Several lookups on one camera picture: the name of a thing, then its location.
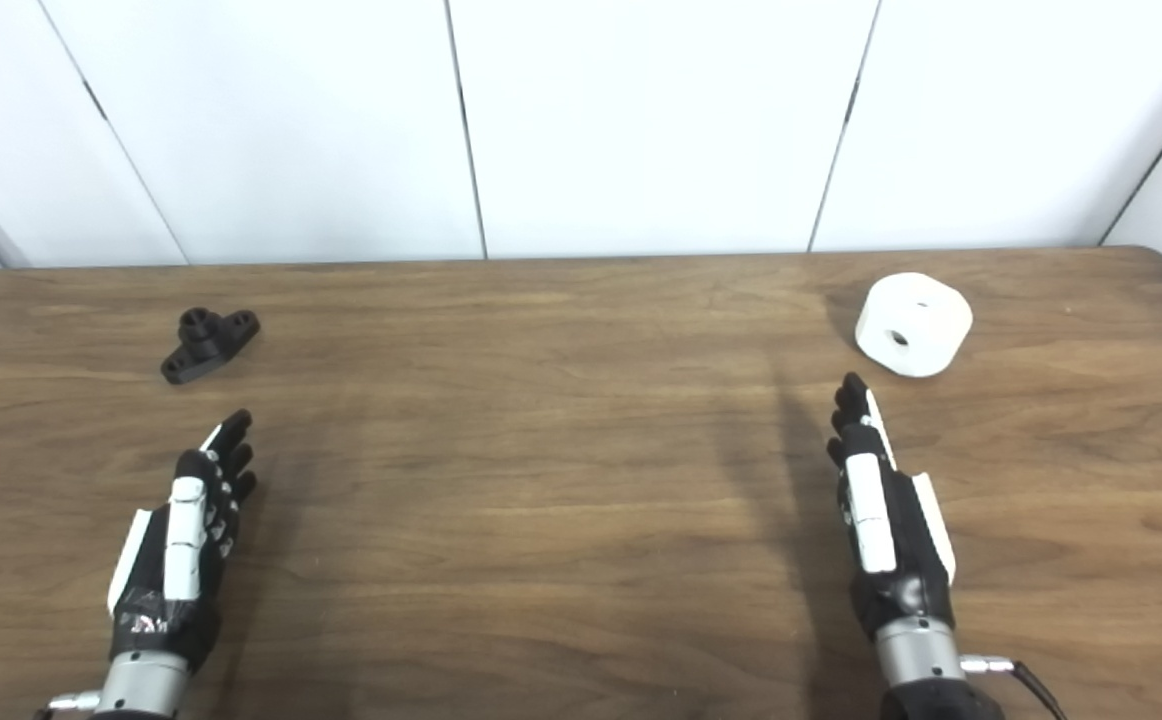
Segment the white and black left hand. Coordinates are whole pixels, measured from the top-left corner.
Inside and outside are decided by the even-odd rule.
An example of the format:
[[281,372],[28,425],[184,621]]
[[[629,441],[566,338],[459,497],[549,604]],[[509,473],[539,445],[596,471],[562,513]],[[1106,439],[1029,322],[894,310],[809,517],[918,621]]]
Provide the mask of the white and black left hand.
[[225,560],[258,484],[249,470],[252,422],[246,409],[234,411],[201,446],[182,451],[168,501],[132,516],[107,591],[110,660],[168,653],[198,674],[215,650],[223,628],[218,596]]

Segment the white and black right hand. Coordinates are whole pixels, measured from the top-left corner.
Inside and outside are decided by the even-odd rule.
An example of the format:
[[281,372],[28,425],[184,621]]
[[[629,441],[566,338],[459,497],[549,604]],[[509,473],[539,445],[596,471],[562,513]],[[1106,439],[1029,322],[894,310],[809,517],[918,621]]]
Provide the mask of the white and black right hand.
[[842,377],[834,404],[827,452],[856,564],[852,612],[868,638],[904,618],[955,628],[957,564],[932,478],[898,468],[878,402],[858,373]]

